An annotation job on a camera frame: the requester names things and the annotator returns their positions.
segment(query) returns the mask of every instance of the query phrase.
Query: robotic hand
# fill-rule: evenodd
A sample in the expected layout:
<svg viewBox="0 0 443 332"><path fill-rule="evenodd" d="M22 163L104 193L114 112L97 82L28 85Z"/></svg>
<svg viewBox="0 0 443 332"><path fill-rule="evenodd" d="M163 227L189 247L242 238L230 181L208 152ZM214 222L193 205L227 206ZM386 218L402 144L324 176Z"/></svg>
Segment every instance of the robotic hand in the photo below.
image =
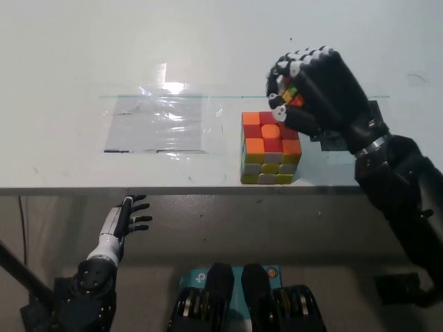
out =
<svg viewBox="0 0 443 332"><path fill-rule="evenodd" d="M339 132L356 157L355 179L381 210L406 254L435 288L408 294L429 305L443 291L443 176L410 138L391 135L330 47L282 56L268 75L266 95L276 120L315 136Z"/></svg>
<svg viewBox="0 0 443 332"><path fill-rule="evenodd" d="M113 207L100 231L99 244L78 266L73 277L57 278L53 295L21 309L26 331L109 331L116 312L117 267L125 237L149 228L150 216L132 217L149 204L134 205L146 196L126 196Z"/></svg>

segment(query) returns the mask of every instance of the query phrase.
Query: transparent plastic film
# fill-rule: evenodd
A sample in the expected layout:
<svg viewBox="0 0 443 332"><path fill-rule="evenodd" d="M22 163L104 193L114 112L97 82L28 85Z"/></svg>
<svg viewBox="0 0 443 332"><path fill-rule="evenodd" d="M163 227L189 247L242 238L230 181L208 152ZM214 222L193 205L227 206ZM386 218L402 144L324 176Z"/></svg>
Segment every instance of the transparent plastic film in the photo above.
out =
<svg viewBox="0 0 443 332"><path fill-rule="evenodd" d="M140 84L135 93L103 95L111 124L105 153L220 154L222 107L202 88L180 82Z"/></svg>

